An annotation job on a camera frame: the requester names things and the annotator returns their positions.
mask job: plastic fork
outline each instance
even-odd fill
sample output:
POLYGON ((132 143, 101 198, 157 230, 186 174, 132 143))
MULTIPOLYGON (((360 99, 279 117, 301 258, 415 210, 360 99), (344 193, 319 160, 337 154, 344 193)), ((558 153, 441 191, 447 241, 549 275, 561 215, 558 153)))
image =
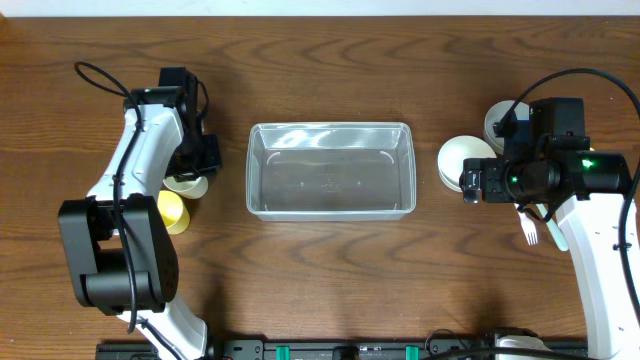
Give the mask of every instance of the plastic fork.
MULTIPOLYGON (((536 206, 540 211, 540 216, 547 215, 547 208, 545 208, 544 205, 536 204, 536 206)), ((558 227, 558 224, 556 224, 556 222, 553 221, 553 219, 551 219, 547 222, 547 227, 549 228, 549 232, 551 233, 553 240, 556 242, 556 245, 558 245, 558 249, 560 249, 560 251, 569 250, 569 245, 567 245, 567 240, 564 238, 564 234, 562 233, 562 230, 560 230, 560 228, 558 227)))
POLYGON ((538 243, 538 232, 536 231, 536 224, 533 220, 529 219, 525 213, 517 211, 518 204, 513 204, 516 207, 516 212, 520 217, 520 226, 524 232, 524 237, 527 239, 527 244, 536 245, 538 243))

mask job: yellow cup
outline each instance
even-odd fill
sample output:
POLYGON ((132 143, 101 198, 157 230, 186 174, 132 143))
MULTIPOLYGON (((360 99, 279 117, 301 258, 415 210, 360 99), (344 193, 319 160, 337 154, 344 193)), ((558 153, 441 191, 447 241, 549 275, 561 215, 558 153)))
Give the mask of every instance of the yellow cup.
POLYGON ((160 190, 158 210, 169 234, 176 235, 187 230, 191 218, 180 196, 171 191, 160 190))

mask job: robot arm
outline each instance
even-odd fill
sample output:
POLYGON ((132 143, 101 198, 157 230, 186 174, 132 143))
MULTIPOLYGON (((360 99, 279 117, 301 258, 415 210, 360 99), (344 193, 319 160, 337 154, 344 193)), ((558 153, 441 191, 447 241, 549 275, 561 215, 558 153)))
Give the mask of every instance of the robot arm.
MULTIPOLYGON (((529 119, 517 119, 505 137, 502 159, 467 159, 460 184, 466 202, 482 199, 549 206, 567 239, 587 322, 589 356, 640 358, 640 328, 627 291, 619 251, 640 263, 635 205, 618 249, 618 221, 631 177, 622 155, 589 151, 581 99, 531 103, 529 119)), ((637 267, 632 271, 640 278, 637 267)))
POLYGON ((122 213, 135 271, 136 327, 162 359, 205 354, 207 328, 177 295, 178 259, 157 208, 162 179, 193 180, 221 166, 215 135, 203 135, 196 109, 197 78, 185 68, 163 68, 158 87, 133 90, 124 103, 125 128, 104 175, 81 200, 65 201, 58 213, 76 299, 105 315, 130 320, 131 284, 123 249, 102 249, 117 230, 113 175, 135 139, 120 176, 122 213), (137 116, 142 127, 134 137, 137 116))
MULTIPOLYGON (((557 212, 578 279, 587 322, 589 356, 596 359, 640 359, 640 328, 634 315, 618 244, 619 194, 592 194, 589 201, 574 196, 557 212)), ((627 218, 627 243, 634 278, 640 279, 636 209, 627 218)))

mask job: white plastic fork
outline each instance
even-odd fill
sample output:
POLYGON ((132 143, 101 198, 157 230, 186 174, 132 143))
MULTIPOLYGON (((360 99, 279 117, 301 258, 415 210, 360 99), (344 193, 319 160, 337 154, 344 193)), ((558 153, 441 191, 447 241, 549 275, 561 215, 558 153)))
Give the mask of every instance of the white plastic fork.
POLYGON ((536 231, 536 224, 533 220, 529 219, 525 213, 517 211, 518 204, 513 204, 516 207, 516 212, 520 217, 520 226, 524 232, 524 237, 527 239, 527 244, 536 245, 538 243, 538 232, 536 231))

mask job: black mount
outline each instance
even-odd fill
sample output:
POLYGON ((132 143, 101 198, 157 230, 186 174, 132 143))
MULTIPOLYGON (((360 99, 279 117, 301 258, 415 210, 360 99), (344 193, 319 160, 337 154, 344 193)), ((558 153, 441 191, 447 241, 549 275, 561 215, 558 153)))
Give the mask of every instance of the black mount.
MULTIPOLYGON (((354 341, 354 342, 271 342, 262 340, 229 340, 221 344, 219 351, 207 351, 203 360, 420 360, 433 354, 462 350, 492 348, 502 336, 536 336, 526 329, 511 329, 513 334, 497 329, 485 336, 434 337, 418 341, 354 341)), ((544 344, 554 352, 587 356, 587 343, 582 340, 545 339, 544 344)), ((157 350, 149 343, 100 344, 96 347, 96 360, 159 359, 157 350)), ((484 356, 462 357, 480 360, 484 356)))
MULTIPOLYGON (((165 174, 178 182, 213 175, 222 166, 218 138, 202 134, 202 120, 209 104, 207 99, 207 106, 198 113, 198 84, 198 78, 186 68, 165 67, 160 70, 158 87, 131 91, 139 105, 162 104, 178 111, 184 136, 165 174)), ((129 100, 124 101, 125 111, 133 106, 129 100)))

